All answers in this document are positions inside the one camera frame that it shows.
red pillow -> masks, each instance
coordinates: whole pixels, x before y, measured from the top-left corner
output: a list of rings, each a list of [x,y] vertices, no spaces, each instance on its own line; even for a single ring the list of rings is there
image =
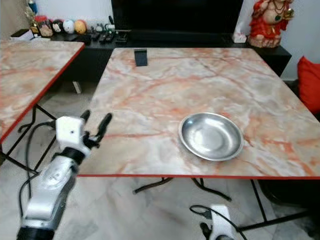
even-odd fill
[[[313,114],[320,113],[320,64],[304,56],[298,63],[299,97]]]

metal bowl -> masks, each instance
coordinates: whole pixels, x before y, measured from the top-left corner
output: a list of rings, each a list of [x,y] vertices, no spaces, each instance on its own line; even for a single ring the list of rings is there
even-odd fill
[[[183,119],[179,136],[188,150],[210,161],[231,160],[244,146],[243,135],[231,120],[209,112],[192,114]]]

marble pattern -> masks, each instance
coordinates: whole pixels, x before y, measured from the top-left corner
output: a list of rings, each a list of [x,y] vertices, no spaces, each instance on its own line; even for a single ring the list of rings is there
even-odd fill
[[[83,93],[48,92],[40,101],[41,106],[55,116],[79,116],[90,102],[94,87],[83,84]],[[3,144],[7,151],[19,136],[17,129],[31,119],[29,112],[11,132]],[[46,121],[42,113],[37,115],[36,123]],[[32,140],[30,164],[34,166],[46,148],[54,131],[40,128]],[[13,151],[12,157],[24,162],[26,139]],[[46,166],[56,145],[49,151],[42,169]],[[5,161],[0,166],[0,239],[13,240],[20,225],[17,194],[26,180],[26,172]],[[208,188],[217,189],[232,197],[227,202],[219,196],[197,188],[189,178],[176,178],[162,186],[154,187],[137,195],[132,190],[142,185],[158,181],[151,177],[79,177],[67,200],[67,207],[55,240],[204,240],[199,223],[203,219],[189,211],[193,204],[210,206],[225,204],[229,207],[232,221],[238,225],[259,223],[262,215],[249,180],[245,179],[205,179]],[[261,190],[258,192],[269,220],[275,216],[283,217],[288,212],[283,206],[271,205]],[[24,192],[23,206],[26,206],[27,191]],[[249,240],[311,240],[305,230],[308,226],[296,221],[265,228],[246,231]]]
[[[0,143],[83,47],[82,42],[1,42]]]
[[[113,51],[87,129],[108,112],[113,120],[82,175],[319,176],[320,123],[254,50],[148,48],[147,58],[136,67],[133,49]],[[183,147],[179,123],[198,112],[239,126],[238,157],[210,162]]]

black tv stand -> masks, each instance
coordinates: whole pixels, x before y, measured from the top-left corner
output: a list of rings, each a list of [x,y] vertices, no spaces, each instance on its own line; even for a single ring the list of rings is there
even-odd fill
[[[106,44],[91,41],[61,74],[59,81],[98,82],[115,48],[252,48],[278,76],[282,74],[291,58],[291,54],[281,46],[276,48],[256,48],[248,43],[234,43],[230,34],[215,35],[215,40],[210,42],[168,41],[150,38],[152,34],[146,33],[144,37],[146,40],[132,39],[130,36],[128,41],[123,43],[117,43],[119,36],[116,36],[112,42]],[[68,38],[70,38],[70,34],[56,34],[51,37],[51,40],[67,41]]]
[[[227,44],[232,42],[229,33],[203,33],[185,31],[160,31],[160,30],[132,30],[130,39],[133,41],[157,41],[170,43],[198,44]]]

remote control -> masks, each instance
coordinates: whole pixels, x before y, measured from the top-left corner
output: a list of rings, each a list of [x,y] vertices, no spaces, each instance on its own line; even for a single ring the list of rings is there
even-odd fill
[[[107,43],[111,43],[112,40],[114,39],[115,35],[116,35],[115,32],[110,33],[110,34],[106,37],[105,41],[106,41]]]
[[[102,33],[101,36],[99,37],[99,42],[101,44],[105,44],[106,43],[106,38],[108,37],[109,33]]]
[[[93,41],[97,41],[100,37],[100,33],[99,32],[95,32],[93,35],[92,35],[92,40]]]

